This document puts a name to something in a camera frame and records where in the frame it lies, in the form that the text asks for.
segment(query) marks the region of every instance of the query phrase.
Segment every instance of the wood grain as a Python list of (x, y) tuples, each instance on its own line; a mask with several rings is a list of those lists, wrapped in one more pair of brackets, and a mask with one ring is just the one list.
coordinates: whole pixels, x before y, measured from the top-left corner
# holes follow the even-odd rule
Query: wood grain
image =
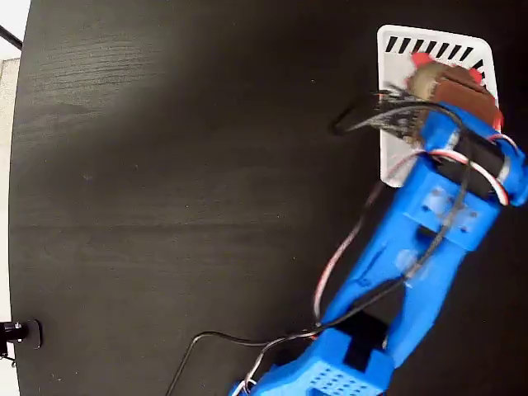
[[(310, 322), (317, 275), (378, 167), (376, 134), (327, 126), (376, 87), (384, 23), (488, 40), (528, 147), (515, 8), (385, 3), (34, 0), (10, 271), (13, 315), (40, 318), (46, 344), (16, 352), (22, 396), (161, 395), (194, 332)], [(526, 220), (505, 213), (467, 260), (389, 394), (524, 389)], [(202, 345), (176, 394), (225, 395), (254, 353)]]

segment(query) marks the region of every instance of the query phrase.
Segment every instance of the black bracket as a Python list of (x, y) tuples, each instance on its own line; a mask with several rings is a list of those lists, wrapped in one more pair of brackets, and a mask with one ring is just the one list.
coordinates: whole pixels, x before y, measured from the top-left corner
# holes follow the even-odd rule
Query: black bracket
[(0, 322), (0, 360), (6, 359), (15, 366), (15, 359), (7, 355), (7, 343), (22, 343), (39, 349), (42, 346), (42, 327), (32, 319), (27, 322)]

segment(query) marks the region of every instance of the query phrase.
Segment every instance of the white floor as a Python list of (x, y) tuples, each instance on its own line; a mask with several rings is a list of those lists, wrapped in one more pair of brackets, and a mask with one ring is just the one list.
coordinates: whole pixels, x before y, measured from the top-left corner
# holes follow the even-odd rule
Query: white floor
[[(8, 272), (8, 194), (12, 121), (17, 93), (19, 59), (0, 60), (0, 322), (11, 321)], [(10, 345), (10, 356), (14, 350)], [(17, 369), (0, 361), (0, 394), (19, 396)]]

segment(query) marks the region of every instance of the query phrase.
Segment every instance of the cable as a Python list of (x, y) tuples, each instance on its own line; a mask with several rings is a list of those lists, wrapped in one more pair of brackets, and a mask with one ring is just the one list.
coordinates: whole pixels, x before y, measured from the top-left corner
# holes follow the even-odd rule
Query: cable
[[(347, 129), (346, 132), (354, 130), (354, 129), (357, 129), (357, 128), (360, 128), (363, 125), (368, 125), (367, 121), (369, 121), (369, 122), (376, 121), (376, 120), (379, 120), (379, 119), (381, 119), (381, 118), (383, 118), (385, 116), (391, 116), (391, 115), (398, 114), (399, 112), (409, 111), (409, 110), (437, 110), (437, 111), (442, 112), (442, 113), (446, 114), (447, 116), (449, 116), (457, 124), (457, 126), (459, 127), (460, 133), (467, 132), (467, 130), (465, 129), (464, 123), (458, 117), (458, 115), (456, 113), (454, 113), (453, 111), (451, 111), (450, 109), (448, 109), (448, 108), (446, 108), (446, 107), (444, 107), (442, 105), (438, 105), (436, 103), (430, 103), (430, 102), (421, 102), (421, 101), (420, 102), (409, 102), (406, 106), (401, 106), (401, 107), (386, 111), (384, 113), (375, 115), (374, 117), (371, 117), (368, 120), (366, 120), (366, 121), (364, 121), (364, 122), (362, 122), (362, 123), (360, 123), (358, 125), (355, 125), (354, 127), (350, 128), (350, 129)], [(448, 214), (448, 216), (447, 216), (447, 218), (445, 220), (445, 223), (441, 227), (441, 230), (435, 236), (435, 238), (432, 240), (431, 245), (429, 246), (429, 248), (401, 276), (399, 276), (398, 278), (395, 278), (394, 280), (392, 280), (392, 282), (389, 285), (384, 285), (382, 290), (379, 290), (375, 295), (372, 295), (371, 297), (369, 297), (369, 299), (366, 300), (365, 302), (360, 303), (360, 304), (353, 304), (351, 306), (351, 308), (347, 312), (345, 312), (341, 317), (339, 317), (339, 318), (337, 318), (335, 320), (332, 320), (331, 322), (328, 322), (328, 323), (316, 324), (313, 328), (311, 328), (309, 330), (305, 330), (305, 331), (302, 331), (302, 332), (291, 333), (288, 336), (279, 337), (279, 338), (277, 338), (275, 340), (271, 340), (269, 342), (252, 341), (252, 340), (248, 340), (248, 339), (244, 339), (244, 338), (233, 337), (233, 336), (230, 336), (228, 334), (221, 333), (221, 332), (202, 332), (200, 334), (197, 334), (196, 336), (193, 337), (193, 339), (191, 340), (189, 346), (187, 347), (186, 352), (185, 352), (184, 356), (181, 359), (180, 365), (178, 366), (177, 371), (175, 372), (174, 376), (172, 377), (172, 382), (170, 383), (170, 385), (168, 387), (168, 390), (165, 393), (165, 396), (170, 396), (172, 394), (172, 391), (174, 390), (178, 380), (182, 376), (183, 370), (185, 369), (186, 363), (189, 360), (189, 356), (191, 355), (194, 346), (196, 345), (196, 343), (199, 340), (201, 340), (201, 339), (203, 339), (205, 337), (220, 337), (220, 338), (223, 338), (226, 341), (230, 341), (230, 342), (233, 342), (235, 344), (242, 345), (242, 346), (245, 346), (245, 347), (263, 347), (261, 352), (260, 352), (260, 354), (258, 355), (257, 359), (255, 360), (255, 363), (253, 364), (253, 367), (247, 373), (247, 375), (246, 375), (246, 377), (245, 377), (245, 379), (243, 381), (243, 389), (244, 389), (244, 391), (246, 391), (246, 393), (249, 394), (248, 385), (249, 385), (253, 375), (257, 371), (258, 366), (261, 364), (264, 355), (266, 354), (267, 351), (272, 349), (272, 347), (275, 347), (276, 345), (279, 345), (279, 344), (281, 344), (283, 342), (288, 342), (288, 341), (291, 341), (291, 340), (295, 340), (297, 338), (312, 337), (312, 336), (315, 336), (315, 335), (323, 332), (324, 330), (326, 330), (328, 328), (335, 327), (338, 324), (340, 324), (342, 322), (345, 322), (350, 317), (352, 317), (355, 314), (359, 313), (363, 309), (369, 307), (373, 303), (377, 302), (378, 300), (384, 298), (386, 295), (390, 294), (392, 291), (396, 290), (400, 285), (402, 285), (407, 279), (412, 277), (423, 266), (425, 261), (432, 255), (432, 253), (435, 251), (437, 246), (441, 243), (441, 240), (445, 237), (445, 235), (449, 231), (450, 226), (452, 225), (452, 223), (453, 223), (453, 221), (455, 219), (456, 213), (460, 209), (460, 205), (461, 205), (461, 203), (462, 203), (462, 201), (463, 201), (463, 199), (465, 197), (465, 193), (467, 191), (467, 186), (468, 186), (469, 177), (470, 177), (470, 170), (472, 168), (470, 166), (472, 164), (471, 158), (472, 158), (471, 148), (468, 147), (467, 167), (466, 167), (466, 170), (464, 171), (462, 182), (460, 183), (459, 193), (458, 193), (458, 195), (455, 198), (455, 203), (453, 204), (453, 208), (451, 209), (450, 213)], [(377, 190), (380, 190), (382, 187), (383, 187), (383, 183), (379, 182), (377, 188), (375, 187), (373, 192), (376, 193)], [(375, 194), (371, 194), (369, 199), (367, 200), (367, 203), (370, 200), (373, 200), (374, 198), (375, 198)]]
[(248, 340), (245, 338), (239, 338), (239, 337), (233, 337), (228, 334), (225, 334), (223, 332), (201, 332), (199, 334), (196, 334), (191, 342), (189, 343), (189, 346), (187, 347), (185, 354), (183, 355), (180, 365), (178, 366), (176, 372), (174, 373), (174, 376), (172, 377), (171, 384), (169, 385), (167, 392), (165, 393), (165, 396), (170, 396), (172, 394), (172, 391), (174, 390), (174, 387), (177, 384), (177, 381), (182, 376), (183, 369), (185, 369), (185, 366), (187, 362), (189, 361), (189, 357), (191, 356), (192, 350), (195, 347), (196, 343), (206, 337), (218, 337), (222, 338), (226, 341), (232, 342), (237, 345), (241, 345), (243, 347), (265, 347), (267, 344), (269, 344), (269, 341), (253, 341)]
[(519, 146), (517, 146), (517, 143), (515, 143), (515, 141), (506, 134), (492, 134), (490, 137), (488, 137), (488, 140), (490, 142), (494, 142), (495, 140), (500, 140), (500, 139), (506, 140), (515, 149), (517, 154), (520, 152), (520, 149), (519, 149)]
[(377, 302), (378, 300), (382, 299), (386, 295), (396, 290), (406, 280), (412, 278), (414, 274), (416, 274), (418, 270), (420, 270), (420, 268), (422, 268), (425, 261), (427, 261), (427, 259), (432, 255), (432, 253), (436, 250), (438, 245), (440, 245), (441, 241), (444, 239), (445, 235), (450, 230), (451, 225), (455, 221), (455, 216), (460, 210), (460, 207), (462, 205), (462, 202), (464, 201), (464, 197), (465, 197), (465, 194), (468, 188), (469, 178), (470, 178), (471, 168), (472, 168), (471, 164), (472, 164), (471, 160), (468, 159), (467, 166), (465, 168), (464, 175), (462, 178), (462, 182), (460, 183), (459, 193), (457, 194), (455, 198), (455, 203), (453, 204), (453, 208), (451, 209), (450, 213), (447, 215), (445, 222), (443, 223), (440, 231), (434, 237), (431, 244), (429, 245), (427, 250), (423, 253), (423, 255), (416, 262), (414, 262), (414, 264), (412, 264), (401, 276), (399, 276), (398, 278), (395, 278), (391, 285), (386, 286), (383, 290), (371, 296), (364, 303), (361, 303), (359, 305), (352, 305), (351, 309), (345, 314), (343, 314), (340, 318), (337, 318), (335, 320), (332, 320), (331, 322), (327, 322), (319, 326), (316, 325), (314, 328), (306, 332), (299, 332), (296, 334), (291, 334), (288, 337), (277, 338), (276, 340), (264, 346), (261, 350), (261, 353), (258, 355), (257, 359), (255, 360), (253, 367), (250, 369), (250, 371), (248, 371), (246, 375), (246, 379), (244, 380), (244, 389), (246, 390), (246, 393), (249, 394), (248, 381), (255, 375), (255, 373), (258, 370), (259, 365), (262, 362), (264, 355), (266, 354), (266, 352), (272, 349), (272, 347), (275, 347), (283, 342), (295, 340), (297, 338), (311, 337), (311, 336), (314, 336), (316, 334), (323, 332), (324, 330), (328, 328), (336, 327), (338, 324), (345, 322), (350, 317), (354, 316), (355, 314), (359, 313), (363, 309), (369, 307), (373, 303)]
[(462, 119), (450, 108), (443, 106), (439, 103), (434, 103), (431, 101), (403, 101), (403, 105), (395, 107), (394, 109), (390, 109), (387, 111), (384, 111), (382, 113), (373, 115), (366, 120), (363, 120), (362, 122), (359, 122), (349, 128), (346, 128), (342, 131), (343, 134), (347, 132), (352, 132), (353, 130), (358, 130), (359, 128), (362, 128), (367, 125), (371, 125), (374, 122), (382, 121), (385, 117), (389, 116), (395, 116), (399, 113), (405, 112), (405, 111), (415, 111), (415, 110), (434, 110), (438, 111), (448, 117), (450, 117), (459, 128), (464, 128), (464, 122)]
[[(455, 160), (463, 164), (466, 164), (468, 162), (468, 159), (463, 154), (457, 151), (453, 151), (453, 150), (438, 149), (438, 150), (432, 150), (431, 152), (429, 152), (429, 154), (439, 155), (443, 158), (450, 158), (452, 160)], [(506, 190), (504, 190), (504, 187), (500, 183), (500, 181), (497, 180), (496, 177), (494, 177), (490, 172), (488, 172), (486, 169), (484, 169), (481, 165), (477, 163), (471, 163), (471, 167), (486, 178), (486, 180), (495, 190), (495, 193), (497, 194), (497, 198), (499, 202), (504, 206), (508, 206), (510, 204), (510, 199), (508, 197)]]
[[(387, 179), (391, 179), (394, 176), (394, 174), (403, 165), (405, 165), (410, 159), (416, 157), (420, 153), (425, 153), (425, 151), (417, 150), (409, 154), (405, 158), (402, 158), (400, 161), (398, 161), (387, 173)], [(370, 206), (374, 203), (375, 199), (380, 194), (381, 187), (383, 187), (383, 182), (379, 181), (376, 184), (375, 188), (372, 190), (372, 192), (369, 194), (369, 198), (366, 200), (365, 204), (363, 205), (363, 210), (361, 211), (362, 213), (361, 217), (356, 222), (356, 225), (354, 226), (352, 231), (348, 234), (348, 236), (345, 238), (345, 240), (341, 243), (341, 245), (336, 250), (336, 252), (333, 253), (332, 257), (328, 261), (328, 264), (325, 266), (323, 273), (321, 274), (317, 287), (315, 288), (315, 293), (313, 294), (313, 315), (315, 317), (316, 323), (320, 323), (321, 321), (321, 298), (323, 297), (323, 293), (328, 283), (328, 280), (330, 279), (330, 275), (332, 274), (333, 269), (336, 266), (339, 259), (341, 258), (342, 254), (351, 245), (354, 238), (360, 232), (361, 227), (363, 226), (364, 219), (365, 219), (365, 212), (370, 208)]]
[[(250, 379), (249, 383), (253, 386), (257, 384), (256, 380), (254, 379)], [(238, 384), (238, 386), (234, 389), (234, 391), (229, 396), (239, 396), (240, 392), (242, 392), (243, 389), (244, 389), (244, 381), (242, 380), (240, 381), (240, 384)]]

